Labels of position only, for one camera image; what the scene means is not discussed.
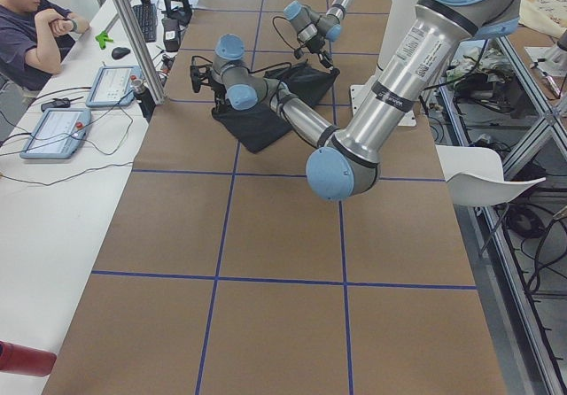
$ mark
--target black cable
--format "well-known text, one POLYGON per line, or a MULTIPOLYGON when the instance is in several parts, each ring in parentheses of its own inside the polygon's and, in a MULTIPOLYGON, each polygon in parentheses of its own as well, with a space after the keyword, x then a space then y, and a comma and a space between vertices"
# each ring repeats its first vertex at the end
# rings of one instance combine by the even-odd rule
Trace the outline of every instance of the black cable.
POLYGON ((437 128, 435 128, 433 125, 429 126, 430 129, 435 131, 435 139, 433 140, 434 143, 440 143, 440 141, 438 141, 438 138, 440 136, 439 131, 437 130, 437 128))
POLYGON ((276 63, 275 65, 262 67, 261 69, 254 70, 253 72, 248 71, 248 73, 249 74, 257 74, 258 72, 265 72, 269 69, 273 69, 274 67, 283 66, 283 65, 285 65, 288 69, 291 69, 291 67, 293 66, 289 61, 283 61, 282 63, 276 63))
POLYGON ((485 41, 484 45, 482 46, 482 48, 480 49, 480 53, 478 54, 478 60, 475 62, 474 66, 464 75, 459 76, 456 79, 453 79, 451 81, 445 81, 442 83, 438 83, 437 85, 431 85, 429 87, 425 87, 423 89, 423 91, 427 91, 428 89, 435 89, 435 88, 440 88, 440 87, 444 87, 446 85, 450 85, 451 83, 455 83, 457 81, 461 81, 464 78, 468 78, 469 76, 471 76, 473 74, 473 72, 475 70, 477 70, 477 68, 480 66, 480 60, 482 58, 482 56, 485 54, 485 50, 486 50, 486 45, 488 45, 488 40, 485 41))
POLYGON ((476 105, 480 105, 480 106, 490 110, 491 112, 496 112, 496 113, 500 113, 500 114, 508 114, 508 112, 503 112, 500 107, 492 106, 493 103, 487 103, 487 102, 484 102, 484 101, 481 101, 481 100, 477 100, 476 98, 466 98, 466 99, 469 100, 469 101, 472 101, 476 105))
MULTIPOLYGON (((540 209, 541 211, 548 213, 549 215, 553 216, 555 213, 549 209, 547 209, 546 207, 540 206, 540 205, 536 205, 534 203, 522 203, 523 206, 529 206, 529 207, 533 207, 536 209, 540 209)), ((533 258, 533 262, 534 262, 534 271, 530 277, 530 279, 525 283, 525 288, 526 291, 528 291, 528 293, 530 294, 535 294, 535 292, 539 289, 540 287, 540 272, 543 271, 544 269, 554 265, 555 263, 557 263, 558 261, 562 260, 563 258, 565 258, 565 256, 567 256, 567 247, 565 249, 565 252, 563 252, 561 255, 559 255, 558 257, 556 257, 555 259, 552 259, 549 262, 541 262, 540 261, 540 254, 541 254, 541 250, 543 248, 543 244, 546 242, 546 238, 548 237, 549 232, 551 231, 551 228, 557 223, 559 222, 559 224, 561 225, 561 227, 563 228, 563 231, 565 233, 565 235, 567 236, 567 225, 565 225, 565 223, 563 222, 563 220, 553 220, 551 222, 549 222, 549 224, 546 226, 544 233, 540 239, 540 243, 538 244, 538 247, 536 249, 535 252, 535 256, 533 258), (534 290, 531 290, 530 287, 532 286, 533 282, 536 282, 536 287, 534 290)))
POLYGON ((14 134, 13 136, 9 136, 8 138, 5 138, 4 140, 0 141, 0 147, 2 147, 4 145, 4 143, 8 140, 10 140, 11 138, 15 138, 17 136, 31 136, 32 133, 31 132, 21 132, 19 134, 14 134))
MULTIPOLYGON (((132 90, 130 90, 130 91, 128 91, 126 94, 124 94, 124 96, 122 96, 122 98, 119 99, 110 109, 108 109, 107 111, 105 111, 105 112, 104 112, 103 114, 101 114, 98 118, 96 118, 96 119, 94 119, 94 120, 91 120, 87 125, 85 125, 84 127, 82 127, 81 130, 83 130, 83 129, 85 129, 85 128, 91 126, 91 125, 93 125, 95 122, 101 120, 102 118, 104 118, 104 116, 106 116, 108 113, 110 113, 110 112, 111 112, 112 110, 114 110, 116 107, 120 107, 120 101, 122 101, 124 98, 126 98, 127 96, 129 96, 131 92, 132 92, 132 90)), ((121 107, 120 107, 120 109, 121 109, 122 112, 124 112, 124 113, 130 118, 130 120, 131 120, 130 123, 128 124, 127 130, 126 130, 126 134, 125 134, 125 136, 127 136, 127 135, 128 135, 128 131, 129 131, 130 127, 132 126, 133 120, 132 120, 132 117, 131 117, 130 115, 128 115, 128 114, 124 111, 124 109, 122 109, 121 107)), ((50 145, 50 144, 54 144, 54 143, 60 143, 61 141, 63 141, 62 139, 60 139, 61 136, 65 136, 66 138, 69 138, 69 137, 72 137, 73 134, 76 134, 77 132, 79 132, 79 130, 74 131, 72 134, 61 133, 61 134, 57 134, 57 135, 54 135, 54 136, 50 136, 50 137, 48 137, 48 138, 37 138, 36 136, 33 136, 33 135, 32 135, 32 136, 31 136, 32 139, 37 140, 37 141, 49 141, 50 139, 54 139, 54 140, 53 140, 52 142, 50 142, 50 143, 43 143, 43 144, 38 145, 38 146, 36 146, 36 147, 28 148, 27 151, 32 151, 32 150, 34 150, 34 149, 39 149, 39 148, 45 147, 46 145, 50 145)), ((114 152, 116 152, 116 151, 118 150, 118 148, 120 148, 123 139, 124 139, 124 138, 122 138, 122 140, 120 140, 120 144, 119 144, 119 146, 115 149, 114 152)), ((11 156, 12 154, 20 154, 20 153, 22 153, 22 152, 23 152, 23 151, 12 151, 12 152, 9 152, 9 153, 3 153, 3 154, 0 154, 0 157, 2 157, 2 156, 11 156)))
POLYGON ((464 129, 463 133, 465 138, 467 139, 467 143, 470 145, 472 144, 472 140, 470 139, 470 135, 469 135, 469 129, 467 127, 467 123, 464 121, 464 114, 462 114, 462 110, 461 107, 459 107, 459 102, 457 101, 457 99, 455 97, 453 97, 453 106, 455 108, 455 110, 457 111, 457 115, 459 116, 459 120, 461 121, 461 125, 462 128, 464 129))
MULTIPOLYGON (((282 41, 283 41, 288 47, 290 47, 291 50, 295 51, 296 48, 294 48, 290 43, 288 43, 288 42, 285 40, 284 36, 282 35, 282 33, 281 33, 281 32, 279 31, 279 29, 277 28, 277 26, 276 26, 276 20, 277 20, 277 19, 282 19, 282 20, 286 20, 286 21, 287 21, 287 19, 284 18, 284 17, 282 17, 282 16, 275 16, 274 18, 272 18, 272 26, 274 27, 274 30, 277 32, 277 34, 278 34, 279 37, 282 39, 282 41)), ((300 44, 299 44, 299 47, 300 47, 300 48, 303 48, 303 47, 305 47, 305 45, 300 43, 300 44)))
POLYGON ((112 156, 116 151, 118 151, 118 149, 123 145, 124 141, 126 140, 126 138, 128 137, 128 134, 130 132, 130 128, 132 128, 132 125, 134 124, 134 119, 132 119, 132 116, 130 116, 122 107, 118 106, 120 108, 120 110, 122 111, 122 113, 124 113, 126 115, 126 117, 128 117, 128 119, 130 120, 128 126, 126 127, 126 131, 124 132, 124 135, 122 136, 121 140, 118 142, 118 145, 114 148, 114 150, 110 151, 110 152, 105 152, 102 151, 96 144, 94 144, 92 141, 87 140, 86 138, 83 140, 85 143, 89 143, 91 144, 95 150, 97 150, 99 153, 105 155, 105 156, 112 156))
POLYGON ((76 89, 91 89, 91 88, 92 87, 73 87, 73 88, 58 89, 57 91, 48 92, 47 94, 43 94, 39 97, 36 97, 35 100, 30 103, 30 105, 35 104, 37 102, 37 100, 39 100, 41 98, 52 96, 53 94, 58 94, 59 92, 74 91, 76 89))
POLYGON ((549 233, 551 232, 551 229, 554 227, 554 225, 559 222, 559 221, 555 221, 555 220, 551 220, 549 222, 549 224, 546 226, 546 229, 543 233, 543 236, 540 239, 540 242, 538 244, 538 247, 535 251, 534 257, 533 257, 533 273, 532 276, 530 276, 530 278, 528 279, 528 281, 526 282, 526 287, 529 291, 529 293, 531 295, 534 295, 537 293, 537 291, 540 289, 540 285, 541 285, 541 277, 540 277, 540 272, 543 271, 545 268, 554 265, 556 262, 558 262, 559 260, 563 259, 565 256, 567 256, 567 249, 561 254, 559 255, 557 258, 549 261, 549 262, 545 262, 543 263, 541 266, 541 261, 540 261, 540 255, 541 255, 541 251, 543 249, 543 245, 546 242, 546 240, 548 239, 549 233))
POLYGON ((81 175, 84 175, 84 174, 89 173, 89 172, 100 171, 102 169, 107 169, 107 168, 110 168, 110 167, 129 167, 132 164, 133 164, 133 162, 127 162, 127 163, 121 163, 121 164, 112 163, 110 165, 105 165, 103 167, 90 167, 89 169, 85 169, 84 171, 82 171, 78 174, 67 176, 66 178, 63 178, 61 180, 56 180, 56 181, 53 181, 53 182, 37 182, 37 181, 20 180, 18 178, 12 178, 12 177, 10 177, 8 175, 4 175, 2 173, 0 173, 0 179, 5 178, 6 180, 10 180, 10 181, 24 182, 25 184, 41 185, 42 187, 50 187, 51 185, 55 185, 55 184, 59 184, 60 182, 72 180, 73 178, 76 178, 77 176, 81 176, 81 175))
POLYGON ((425 103, 425 100, 423 99, 423 96, 422 96, 422 95, 419 96, 419 102, 420 102, 421 105, 422 105, 423 112, 424 112, 427 116, 429 116, 429 107, 427 107, 427 104, 425 103))
POLYGON ((11 122, 8 120, 8 118, 6 118, 6 115, 4 114, 4 112, 2 112, 2 110, 0 110, 0 116, 2 116, 2 117, 4 118, 4 120, 6 121, 6 123, 7 123, 8 125, 10 125, 12 128, 17 128, 17 129, 19 129, 20 131, 27 132, 24 128, 19 127, 19 126, 16 125, 15 123, 11 123, 11 122))
POLYGON ((561 174, 550 174, 549 172, 546 172, 546 175, 547 175, 547 176, 563 176, 563 177, 567 176, 567 174, 565 174, 565 175, 561 175, 561 174))
POLYGON ((205 58, 205 57, 203 57, 203 56, 192 56, 192 57, 200 58, 201 60, 206 61, 206 62, 209 63, 210 65, 213 63, 211 60, 209 60, 208 58, 205 58))
POLYGON ((437 138, 435 139, 436 143, 441 143, 444 139, 445 139, 445 129, 443 128, 443 122, 441 122, 439 119, 434 118, 433 116, 427 116, 428 119, 433 119, 435 121, 437 121, 439 127, 441 128, 441 138, 437 141, 437 138))
MULTIPOLYGON (((529 259, 535 261, 536 259, 535 259, 532 255, 530 255, 529 253, 527 253, 527 252, 524 250, 524 243, 526 243, 528 240, 529 240, 528 238, 525 238, 524 240, 522 240, 522 243, 520 243, 520 248, 519 248, 519 249, 514 249, 514 250, 517 251, 517 252, 521 252, 526 258, 529 258, 529 259)), ((562 277, 562 278, 564 278, 565 280, 567 280, 567 275, 565 275, 565 274, 563 274, 563 273, 557 271, 555 268, 547 267, 547 269, 548 269, 549 271, 551 271, 552 273, 557 274, 557 275, 559 275, 560 277, 562 277)))

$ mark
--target white desk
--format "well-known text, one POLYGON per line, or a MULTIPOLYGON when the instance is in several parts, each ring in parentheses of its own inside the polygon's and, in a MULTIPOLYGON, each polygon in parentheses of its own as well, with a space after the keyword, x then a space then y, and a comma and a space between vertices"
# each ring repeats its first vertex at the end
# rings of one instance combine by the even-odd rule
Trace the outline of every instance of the white desk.
MULTIPOLYGON (((90 86, 103 62, 108 66, 136 63, 133 52, 121 60, 111 58, 115 46, 129 46, 120 21, 110 29, 114 43, 108 43, 105 50, 100 50, 94 39, 114 13, 112 0, 106 1, 91 21, 90 31, 66 57, 63 72, 52 77, 41 94, 90 86)), ((152 57, 159 54, 155 44, 148 44, 148 48, 152 57)), ((79 95, 86 98, 87 92, 67 91, 54 97, 79 95)), ((41 102, 50 98, 30 107, 19 126, 31 131, 41 117, 41 102)), ((84 98, 73 106, 83 107, 84 98)), ((88 134, 88 140, 110 152, 118 146, 131 122, 128 137, 111 156, 86 143, 69 160, 58 163, 25 161, 18 154, 0 156, 0 172, 26 181, 53 182, 88 168, 127 164, 137 154, 148 125, 136 103, 124 112, 116 109, 107 113, 92 125, 88 134)), ((104 113, 93 111, 93 120, 104 113)), ((19 151, 25 140, 26 137, 10 140, 0 154, 19 151)), ((0 339, 59 351, 130 169, 130 165, 110 167, 50 187, 0 179, 0 339)), ((0 373, 0 393, 40 394, 46 381, 47 377, 0 373)))

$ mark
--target bottle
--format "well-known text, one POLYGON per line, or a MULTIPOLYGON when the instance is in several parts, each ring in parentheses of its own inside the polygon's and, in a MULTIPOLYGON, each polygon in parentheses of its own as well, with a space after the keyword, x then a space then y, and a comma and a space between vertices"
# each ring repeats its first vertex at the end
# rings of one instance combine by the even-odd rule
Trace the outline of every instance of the bottle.
POLYGON ((51 373, 57 355, 27 346, 0 341, 0 371, 44 377, 51 373))
POLYGON ((151 92, 146 88, 144 82, 138 79, 135 75, 130 76, 130 87, 134 91, 134 98, 140 104, 140 109, 142 109, 142 116, 150 123, 151 116, 153 115, 153 109, 156 104, 153 101, 151 92))

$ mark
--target black bag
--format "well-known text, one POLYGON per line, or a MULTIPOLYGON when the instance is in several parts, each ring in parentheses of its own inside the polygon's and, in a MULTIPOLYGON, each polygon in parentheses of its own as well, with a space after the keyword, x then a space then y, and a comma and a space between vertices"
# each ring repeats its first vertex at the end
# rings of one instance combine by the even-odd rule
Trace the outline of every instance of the black bag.
MULTIPOLYGON (((339 73, 337 68, 330 73, 316 70, 305 61, 267 71, 264 77, 285 82, 290 92, 310 107, 315 107, 339 73)), ((217 105, 212 115, 251 153, 262 151, 291 130, 288 122, 264 104, 241 111, 229 105, 217 105)))

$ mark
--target dark t-shirt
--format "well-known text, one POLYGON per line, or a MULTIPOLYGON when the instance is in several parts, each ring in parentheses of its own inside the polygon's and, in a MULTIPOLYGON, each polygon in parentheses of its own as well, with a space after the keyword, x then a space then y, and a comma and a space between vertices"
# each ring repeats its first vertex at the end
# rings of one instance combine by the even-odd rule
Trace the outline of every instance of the dark t-shirt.
MULTIPOLYGON (((39 90, 50 79, 39 69, 26 64, 26 52, 37 47, 35 15, 48 8, 66 17, 71 11, 47 0, 40 2, 37 12, 20 16, 0 5, 0 71, 12 81, 31 90, 39 90)), ((74 39, 70 35, 55 38, 61 52, 61 59, 71 50, 74 39)))

